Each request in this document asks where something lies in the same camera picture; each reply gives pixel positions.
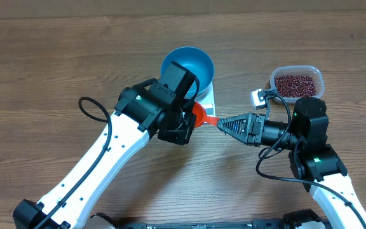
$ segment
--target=wooden surface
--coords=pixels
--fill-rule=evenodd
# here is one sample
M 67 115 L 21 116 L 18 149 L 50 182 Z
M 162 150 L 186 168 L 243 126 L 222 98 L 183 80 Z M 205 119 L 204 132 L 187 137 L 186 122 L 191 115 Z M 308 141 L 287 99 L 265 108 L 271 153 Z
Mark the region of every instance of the wooden surface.
M 0 0 L 0 19 L 310 10 L 366 10 L 366 0 Z
M 0 228 L 13 228 L 21 199 L 50 191 L 101 132 L 102 123 L 79 111 L 79 97 L 113 111 L 124 87 L 158 77 L 164 56 L 180 46 L 213 59 L 220 117 L 255 112 L 249 91 L 277 67 L 319 68 L 328 142 L 366 209 L 366 11 L 0 20 Z M 273 106 L 271 119 L 286 120 L 283 106 Z M 245 221 L 308 208 L 323 216 L 301 184 L 256 174 L 259 150 L 210 126 L 183 147 L 154 138 L 93 212 L 152 223 Z M 262 166 L 292 176 L 287 153 Z

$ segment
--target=wood grain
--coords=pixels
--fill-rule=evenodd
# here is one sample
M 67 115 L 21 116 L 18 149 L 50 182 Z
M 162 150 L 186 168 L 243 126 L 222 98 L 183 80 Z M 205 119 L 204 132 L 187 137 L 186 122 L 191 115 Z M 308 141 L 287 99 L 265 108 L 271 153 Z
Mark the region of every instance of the wood grain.
M 0 19 L 366 10 L 362 0 L 0 0 Z
M 99 135 L 103 124 L 79 111 L 78 98 L 112 111 L 124 87 L 158 77 L 164 56 L 180 46 L 213 59 L 220 117 L 254 112 L 249 91 L 277 67 L 319 68 L 329 143 L 366 209 L 366 11 L 0 20 L 0 228 L 13 228 L 21 199 L 50 191 Z M 285 121 L 284 108 L 275 104 L 271 119 Z M 245 221 L 307 208 L 323 216 L 301 184 L 259 177 L 258 151 L 209 126 L 183 147 L 154 138 L 93 212 L 152 223 Z M 286 153 L 263 171 L 292 176 Z

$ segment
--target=clear plastic container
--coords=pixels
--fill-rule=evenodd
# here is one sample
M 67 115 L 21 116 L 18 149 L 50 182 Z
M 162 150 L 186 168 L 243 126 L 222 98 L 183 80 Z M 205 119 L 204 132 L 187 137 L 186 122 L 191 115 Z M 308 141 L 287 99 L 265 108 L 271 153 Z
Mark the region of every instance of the clear plastic container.
M 319 99 L 324 94 L 324 81 L 321 72 L 313 67 L 313 66 L 285 66 L 279 67 L 275 71 L 273 71 L 271 75 L 271 88 L 276 88 L 275 85 L 275 77 L 276 76 L 286 76 L 286 75 L 308 75 L 313 80 L 316 88 L 316 97 Z M 293 104 L 300 97 L 284 97 L 285 101 L 289 104 Z M 281 103 L 281 100 L 278 98 L 274 98 L 276 102 Z

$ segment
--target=red bean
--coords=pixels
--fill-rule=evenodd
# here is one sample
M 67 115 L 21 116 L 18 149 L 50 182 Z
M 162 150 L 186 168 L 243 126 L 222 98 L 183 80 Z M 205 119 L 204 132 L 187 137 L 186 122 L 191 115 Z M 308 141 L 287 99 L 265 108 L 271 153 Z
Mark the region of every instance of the red bean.
M 284 97 L 305 97 L 316 95 L 315 84 L 310 76 L 286 75 L 275 76 L 274 84 Z

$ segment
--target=bowl of red beans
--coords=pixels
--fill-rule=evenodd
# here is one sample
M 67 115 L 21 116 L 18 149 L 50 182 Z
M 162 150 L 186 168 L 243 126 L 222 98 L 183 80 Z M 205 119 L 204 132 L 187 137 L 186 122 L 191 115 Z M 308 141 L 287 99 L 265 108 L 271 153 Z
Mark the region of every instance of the bowl of red beans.
M 293 104 L 306 96 L 319 99 L 324 94 L 324 81 L 321 72 L 313 66 L 285 66 L 273 71 L 271 88 L 277 89 L 287 103 Z

